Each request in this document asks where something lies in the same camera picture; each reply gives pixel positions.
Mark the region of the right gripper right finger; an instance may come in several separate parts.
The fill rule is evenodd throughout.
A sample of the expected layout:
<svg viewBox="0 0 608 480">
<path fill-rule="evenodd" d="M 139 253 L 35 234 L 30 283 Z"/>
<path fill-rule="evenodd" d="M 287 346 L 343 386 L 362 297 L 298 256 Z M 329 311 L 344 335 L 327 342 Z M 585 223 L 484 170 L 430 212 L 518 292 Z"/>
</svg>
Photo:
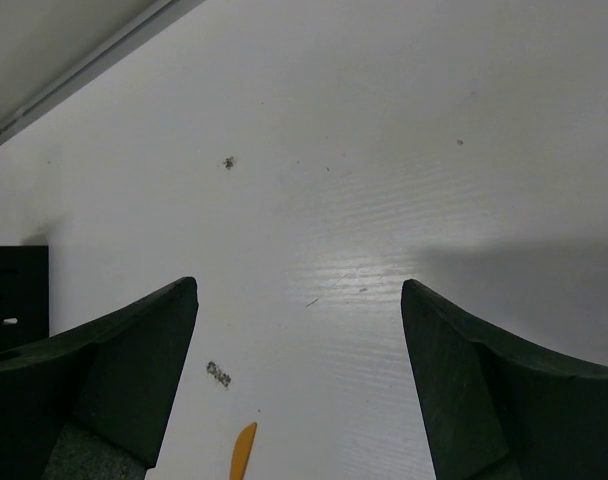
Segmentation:
<svg viewBox="0 0 608 480">
<path fill-rule="evenodd" d="M 544 348 L 409 279 L 404 335 L 438 479 L 608 479 L 608 367 Z"/>
</svg>

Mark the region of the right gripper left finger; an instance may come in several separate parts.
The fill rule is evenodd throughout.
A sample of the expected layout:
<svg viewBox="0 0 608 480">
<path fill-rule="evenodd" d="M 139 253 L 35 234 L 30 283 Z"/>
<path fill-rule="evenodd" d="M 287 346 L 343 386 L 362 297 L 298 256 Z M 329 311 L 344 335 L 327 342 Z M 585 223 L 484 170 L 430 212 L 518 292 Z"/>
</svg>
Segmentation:
<svg viewBox="0 0 608 480">
<path fill-rule="evenodd" d="M 180 278 L 0 353 L 0 479 L 142 479 L 158 461 L 198 312 Z"/>
</svg>

